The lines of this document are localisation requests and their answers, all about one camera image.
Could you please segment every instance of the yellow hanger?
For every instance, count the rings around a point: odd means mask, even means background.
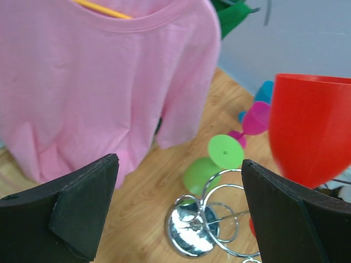
[[[78,4],[80,4],[80,5],[82,5],[82,6],[84,6],[84,7],[87,7],[87,8],[90,8],[92,10],[98,11],[98,12],[103,13],[105,15],[113,16],[115,18],[123,18],[123,19],[131,19],[132,18],[129,15],[122,14],[120,12],[114,11],[114,10],[106,8],[106,7],[102,7],[102,6],[98,5],[98,4],[89,2],[87,0],[73,0],[73,1],[78,3]]]

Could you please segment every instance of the chrome base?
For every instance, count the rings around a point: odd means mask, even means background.
[[[187,258],[199,258],[208,254],[215,246],[215,241],[203,226],[201,218],[196,225],[189,223],[198,211],[193,200],[183,201],[173,206],[166,218],[166,234],[173,249],[181,256]],[[205,210],[207,221],[217,219],[213,209]],[[211,232],[219,236],[219,222],[209,225]]]

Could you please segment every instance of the blue plastic cup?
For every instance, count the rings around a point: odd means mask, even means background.
[[[237,116],[237,118],[239,119],[239,122],[241,123],[242,122],[242,119],[244,118],[246,114],[246,111],[242,111],[239,113],[239,115]]]
[[[255,101],[263,101],[271,104],[273,94],[273,81],[265,81],[254,97]]]

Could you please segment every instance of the white wall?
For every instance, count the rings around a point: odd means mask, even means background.
[[[272,0],[268,26],[262,7],[223,41],[219,65],[255,93],[279,72],[351,77],[350,0]]]

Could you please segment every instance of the green object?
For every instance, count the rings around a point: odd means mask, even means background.
[[[211,0],[211,2],[218,15],[222,39],[251,13],[251,8],[242,1],[233,5],[225,4],[220,0]]]
[[[236,169],[244,160],[244,150],[233,137],[220,134],[212,137],[208,143],[211,160],[224,169]]]
[[[212,175],[222,169],[215,165],[209,157],[202,157],[195,160],[185,171],[183,183],[185,188],[194,195],[201,195],[203,188]],[[220,181],[220,176],[212,181],[208,190],[215,188]]]

